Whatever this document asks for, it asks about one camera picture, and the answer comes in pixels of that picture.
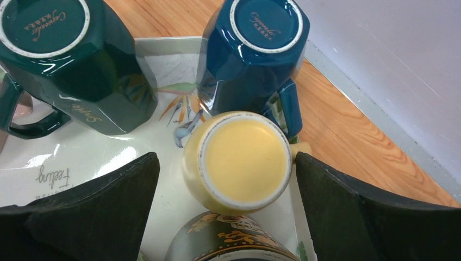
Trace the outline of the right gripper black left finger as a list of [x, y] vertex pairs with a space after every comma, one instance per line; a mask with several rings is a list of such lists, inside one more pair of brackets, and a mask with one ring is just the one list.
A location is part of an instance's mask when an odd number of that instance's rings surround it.
[[160, 174], [146, 153], [25, 206], [1, 208], [1, 260], [136, 260]]

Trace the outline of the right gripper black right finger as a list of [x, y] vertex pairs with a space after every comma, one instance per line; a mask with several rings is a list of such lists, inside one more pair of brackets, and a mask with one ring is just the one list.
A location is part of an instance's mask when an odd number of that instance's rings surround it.
[[318, 260], [460, 260], [460, 209], [394, 194], [307, 153], [295, 166]]

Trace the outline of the pale yellow mug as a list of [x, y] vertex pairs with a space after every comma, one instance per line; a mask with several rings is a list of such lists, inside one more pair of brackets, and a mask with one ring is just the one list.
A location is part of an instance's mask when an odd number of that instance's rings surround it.
[[271, 120], [248, 111], [210, 117], [187, 140], [182, 174], [194, 199], [212, 212], [244, 215], [277, 200], [291, 178], [296, 155], [307, 142], [291, 144]]

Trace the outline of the pink faceted mug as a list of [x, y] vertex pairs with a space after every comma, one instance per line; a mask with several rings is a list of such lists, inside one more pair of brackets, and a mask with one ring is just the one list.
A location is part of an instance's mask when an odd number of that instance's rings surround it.
[[[12, 83], [10, 80], [4, 78], [3, 83], [1, 84], [1, 96], [3, 96]], [[15, 107], [14, 114], [12, 119], [16, 119], [19, 117], [24, 117], [30, 115], [33, 112], [33, 102], [32, 97], [29, 93], [23, 92], [18, 99], [18, 103]], [[1, 127], [1, 151], [3, 151], [3, 147], [7, 141], [9, 134], [4, 131]]]

